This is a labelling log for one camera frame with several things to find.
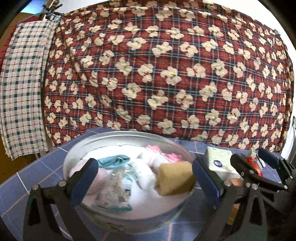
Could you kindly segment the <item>red plaid bear blanket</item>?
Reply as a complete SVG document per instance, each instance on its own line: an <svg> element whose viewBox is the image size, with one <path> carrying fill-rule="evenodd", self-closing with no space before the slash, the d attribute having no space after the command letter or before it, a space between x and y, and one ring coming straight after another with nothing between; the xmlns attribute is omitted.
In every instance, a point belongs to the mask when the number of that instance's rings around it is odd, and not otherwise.
<svg viewBox="0 0 296 241"><path fill-rule="evenodd" d="M209 1L106 1L62 15L45 77L55 145L97 126L280 152L293 69L278 31Z"/></svg>

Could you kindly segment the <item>round orange tin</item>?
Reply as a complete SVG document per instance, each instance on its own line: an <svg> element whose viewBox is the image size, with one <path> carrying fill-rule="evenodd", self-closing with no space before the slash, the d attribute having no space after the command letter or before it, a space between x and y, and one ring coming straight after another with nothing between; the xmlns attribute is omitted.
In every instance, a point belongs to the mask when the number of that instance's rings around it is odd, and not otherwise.
<svg viewBox="0 0 296 241"><path fill-rule="evenodd" d="M243 179L240 179L240 178L233 178L233 179L230 179L231 183L234 185L234 186L237 186L237 187L242 187L243 186Z"/></svg>

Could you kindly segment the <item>green white small box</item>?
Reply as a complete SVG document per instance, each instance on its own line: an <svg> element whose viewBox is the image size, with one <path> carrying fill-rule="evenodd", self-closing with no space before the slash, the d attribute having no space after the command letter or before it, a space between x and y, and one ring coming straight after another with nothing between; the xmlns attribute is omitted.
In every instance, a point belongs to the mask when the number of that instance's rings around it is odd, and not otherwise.
<svg viewBox="0 0 296 241"><path fill-rule="evenodd" d="M250 148L249 152L247 154L248 158L256 158L257 157L257 153L256 150L254 148Z"/></svg>

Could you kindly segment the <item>teal folded cloth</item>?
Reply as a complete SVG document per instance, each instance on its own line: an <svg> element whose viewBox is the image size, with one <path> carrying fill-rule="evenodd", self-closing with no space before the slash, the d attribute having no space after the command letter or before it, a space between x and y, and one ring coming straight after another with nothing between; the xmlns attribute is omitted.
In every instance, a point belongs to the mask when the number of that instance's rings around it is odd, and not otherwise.
<svg viewBox="0 0 296 241"><path fill-rule="evenodd" d="M130 161L130 157L126 155L116 155L111 157L100 158L97 160L100 168L114 169L124 166Z"/></svg>

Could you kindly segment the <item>blue white tissue pack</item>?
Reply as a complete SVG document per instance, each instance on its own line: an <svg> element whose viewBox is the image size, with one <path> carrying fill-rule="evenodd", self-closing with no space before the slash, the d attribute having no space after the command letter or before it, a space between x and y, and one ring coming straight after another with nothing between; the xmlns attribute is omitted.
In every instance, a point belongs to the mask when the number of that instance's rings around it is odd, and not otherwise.
<svg viewBox="0 0 296 241"><path fill-rule="evenodd" d="M240 178L237 171L231 166L232 152L216 147L207 147L206 158L208 168L214 171L222 180Z"/></svg>

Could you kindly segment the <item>red quilted cloth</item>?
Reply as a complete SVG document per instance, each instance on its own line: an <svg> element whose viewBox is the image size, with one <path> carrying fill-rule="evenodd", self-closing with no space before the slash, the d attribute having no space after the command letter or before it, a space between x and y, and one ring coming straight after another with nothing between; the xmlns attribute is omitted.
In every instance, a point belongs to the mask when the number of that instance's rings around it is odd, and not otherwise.
<svg viewBox="0 0 296 241"><path fill-rule="evenodd" d="M18 23L16 22L16 20L13 20L1 38L1 68L3 65L4 57L8 49L9 43L12 39L12 36L17 26L18 26Z"/></svg>

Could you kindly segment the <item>white green checked cloth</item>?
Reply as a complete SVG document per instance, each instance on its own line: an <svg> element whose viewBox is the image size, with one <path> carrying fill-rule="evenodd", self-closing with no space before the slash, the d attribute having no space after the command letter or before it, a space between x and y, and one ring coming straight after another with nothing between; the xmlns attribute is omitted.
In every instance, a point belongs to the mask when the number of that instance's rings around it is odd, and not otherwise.
<svg viewBox="0 0 296 241"><path fill-rule="evenodd" d="M8 157L48 151L41 91L57 21L20 23L1 66L1 139Z"/></svg>

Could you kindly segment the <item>red gold drawstring pouch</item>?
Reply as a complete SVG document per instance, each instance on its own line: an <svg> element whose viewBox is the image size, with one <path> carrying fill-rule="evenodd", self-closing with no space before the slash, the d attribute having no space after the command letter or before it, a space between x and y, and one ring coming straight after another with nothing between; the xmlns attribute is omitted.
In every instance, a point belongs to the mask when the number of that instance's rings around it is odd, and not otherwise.
<svg viewBox="0 0 296 241"><path fill-rule="evenodd" d="M248 157L246 159L246 162L257 171L258 176L264 177L264 175L262 174L262 171L261 171L260 166L256 162L256 158L255 157Z"/></svg>

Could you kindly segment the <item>white pink knitted towel roll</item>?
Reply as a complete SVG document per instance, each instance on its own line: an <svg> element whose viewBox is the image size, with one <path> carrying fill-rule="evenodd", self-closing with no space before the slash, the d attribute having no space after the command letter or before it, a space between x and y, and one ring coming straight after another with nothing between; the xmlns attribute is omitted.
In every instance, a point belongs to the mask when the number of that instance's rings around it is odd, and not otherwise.
<svg viewBox="0 0 296 241"><path fill-rule="evenodd" d="M175 153L165 154L158 146L147 145L138 155L138 158L144 161L152 171L157 174L161 164L172 164L183 162L182 155Z"/></svg>

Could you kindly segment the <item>round metal basin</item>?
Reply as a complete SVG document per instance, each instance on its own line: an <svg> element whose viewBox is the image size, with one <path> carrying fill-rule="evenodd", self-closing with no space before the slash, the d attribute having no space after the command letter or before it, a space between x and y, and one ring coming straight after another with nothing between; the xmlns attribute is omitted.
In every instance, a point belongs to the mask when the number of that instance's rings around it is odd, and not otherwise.
<svg viewBox="0 0 296 241"><path fill-rule="evenodd" d="M194 159L179 143L150 133L90 133L75 144L63 163L65 179L81 170L89 159L99 165L79 205L84 221L133 235L157 230L176 219L192 192L158 194L157 168L165 154L180 155L187 162Z"/></svg>

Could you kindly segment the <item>yellow sponge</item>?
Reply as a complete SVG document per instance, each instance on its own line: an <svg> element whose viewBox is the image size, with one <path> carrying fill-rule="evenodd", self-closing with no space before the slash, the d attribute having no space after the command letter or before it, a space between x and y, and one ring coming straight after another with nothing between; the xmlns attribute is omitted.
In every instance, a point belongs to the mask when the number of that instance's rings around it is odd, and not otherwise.
<svg viewBox="0 0 296 241"><path fill-rule="evenodd" d="M160 196L190 192L195 184L196 178L190 162L164 163L158 168L156 191Z"/></svg>

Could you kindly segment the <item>cotton swab bag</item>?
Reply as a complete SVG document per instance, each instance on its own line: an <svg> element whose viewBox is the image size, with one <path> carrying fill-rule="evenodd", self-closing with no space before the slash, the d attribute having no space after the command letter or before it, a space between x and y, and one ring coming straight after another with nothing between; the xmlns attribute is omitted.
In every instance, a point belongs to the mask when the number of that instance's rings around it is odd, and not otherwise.
<svg viewBox="0 0 296 241"><path fill-rule="evenodd" d="M131 165L107 169L108 176L93 205L109 212L129 212L132 186L137 174Z"/></svg>

